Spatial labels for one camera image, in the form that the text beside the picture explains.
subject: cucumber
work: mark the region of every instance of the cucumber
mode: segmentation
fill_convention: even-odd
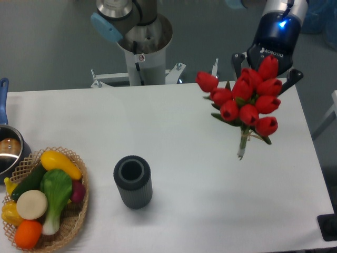
[[[11,198],[14,201],[17,201],[23,193],[30,190],[38,190],[40,188],[42,177],[46,172],[46,169],[43,168],[41,163],[39,163],[32,169],[30,174],[26,178],[24,178],[17,187],[15,187],[12,192]]]

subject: bok choy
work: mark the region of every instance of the bok choy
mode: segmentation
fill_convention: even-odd
[[[48,171],[42,178],[40,190],[48,200],[42,234],[50,236],[60,228],[61,212],[72,194],[72,179],[63,170]]]

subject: yellow bell pepper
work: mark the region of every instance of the yellow bell pepper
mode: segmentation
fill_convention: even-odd
[[[16,203],[14,200],[4,204],[2,207],[1,218],[15,227],[19,226],[23,221],[23,218],[16,211]]]
[[[82,177],[80,169],[66,155],[54,150],[42,153],[41,164],[46,170],[63,170],[72,180],[79,180]]]
[[[11,182],[9,178],[5,178],[4,183],[6,185],[6,191],[8,192],[9,195],[11,195],[15,187],[17,187],[17,183]]]

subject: blue cap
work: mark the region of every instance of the blue cap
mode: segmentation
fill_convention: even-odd
[[[97,13],[91,15],[91,23],[102,37],[110,42],[117,42],[123,38],[123,35],[112,24]]]

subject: gray cylinder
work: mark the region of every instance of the gray cylinder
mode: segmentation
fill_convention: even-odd
[[[127,207],[139,209],[150,202],[151,171],[143,158],[136,155],[122,158],[115,166],[114,180]]]

